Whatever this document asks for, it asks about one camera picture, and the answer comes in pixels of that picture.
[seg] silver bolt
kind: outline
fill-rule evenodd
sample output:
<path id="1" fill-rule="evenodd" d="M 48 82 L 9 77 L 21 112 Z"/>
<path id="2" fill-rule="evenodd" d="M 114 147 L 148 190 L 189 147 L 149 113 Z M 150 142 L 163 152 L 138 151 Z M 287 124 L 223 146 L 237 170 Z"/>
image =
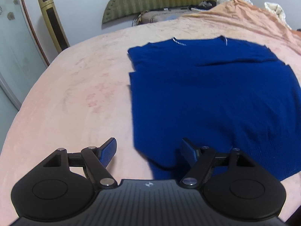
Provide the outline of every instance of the silver bolt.
<path id="1" fill-rule="evenodd" d="M 102 180 L 100 180 L 100 184 L 104 185 L 104 186 L 110 186 L 112 184 L 114 184 L 115 180 L 110 178 L 110 177 L 106 177 L 103 178 Z"/>
<path id="2" fill-rule="evenodd" d="M 198 181 L 194 177 L 187 177 L 183 179 L 183 184 L 195 185 Z"/>

